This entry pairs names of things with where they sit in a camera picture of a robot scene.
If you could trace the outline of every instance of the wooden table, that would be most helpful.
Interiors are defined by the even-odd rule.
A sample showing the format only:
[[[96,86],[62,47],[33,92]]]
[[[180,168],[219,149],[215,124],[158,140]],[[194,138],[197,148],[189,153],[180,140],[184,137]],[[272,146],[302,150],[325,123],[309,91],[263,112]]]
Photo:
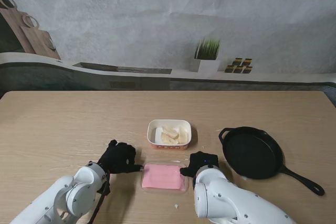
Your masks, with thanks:
[[[146,131],[153,119],[189,121],[194,128],[190,147],[152,149]],[[238,126],[268,132],[281,146],[287,167],[320,184],[326,195],[319,197],[283,174],[244,180],[232,173],[218,133]],[[234,183],[296,222],[334,223],[335,126],[335,107],[316,91],[10,92],[0,100],[0,223],[9,223],[59,177],[97,161],[114,138],[136,147],[139,164],[177,159],[188,164],[191,153],[217,154]],[[140,180],[141,173],[113,175],[111,194],[95,223],[208,223],[196,217],[192,187],[178,196],[156,195],[145,193]]]

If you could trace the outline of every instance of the potted plant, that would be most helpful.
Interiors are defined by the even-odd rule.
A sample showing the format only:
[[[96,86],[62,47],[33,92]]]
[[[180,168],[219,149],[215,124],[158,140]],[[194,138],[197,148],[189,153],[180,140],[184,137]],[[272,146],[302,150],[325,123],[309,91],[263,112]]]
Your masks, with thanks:
[[[215,74],[221,62],[217,60],[220,43],[220,40],[214,39],[203,39],[198,43],[195,57],[190,64],[190,71],[199,72],[207,76]]]

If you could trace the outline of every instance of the white pot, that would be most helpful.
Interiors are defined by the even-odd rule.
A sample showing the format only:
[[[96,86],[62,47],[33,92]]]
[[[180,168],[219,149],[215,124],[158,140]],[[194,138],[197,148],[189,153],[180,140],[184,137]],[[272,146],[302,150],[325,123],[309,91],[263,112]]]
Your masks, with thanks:
[[[220,60],[199,60],[192,59],[190,63],[190,71],[201,74],[215,74],[218,71]]]

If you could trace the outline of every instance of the black frying pan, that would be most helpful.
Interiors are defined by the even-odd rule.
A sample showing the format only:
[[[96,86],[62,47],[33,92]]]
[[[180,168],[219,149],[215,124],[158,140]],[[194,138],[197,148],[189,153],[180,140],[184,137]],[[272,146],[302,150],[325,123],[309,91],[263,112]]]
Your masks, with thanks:
[[[224,156],[239,175],[252,179],[266,179],[284,173],[307,186],[315,194],[324,195],[323,188],[284,165],[282,150],[265,131],[252,127],[225,128],[219,134]]]

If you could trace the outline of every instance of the black glove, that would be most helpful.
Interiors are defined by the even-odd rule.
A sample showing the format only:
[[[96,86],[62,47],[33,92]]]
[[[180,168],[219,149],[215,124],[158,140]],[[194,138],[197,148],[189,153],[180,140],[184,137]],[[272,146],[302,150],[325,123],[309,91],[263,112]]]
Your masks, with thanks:
[[[219,167],[218,156],[203,152],[197,152],[190,155],[190,163],[187,168],[181,168],[180,172],[183,176],[195,177],[197,171],[205,165],[215,165]]]
[[[98,160],[98,164],[109,173],[132,173],[139,172],[142,165],[135,165],[136,151],[132,145],[118,143],[112,140],[104,154]]]

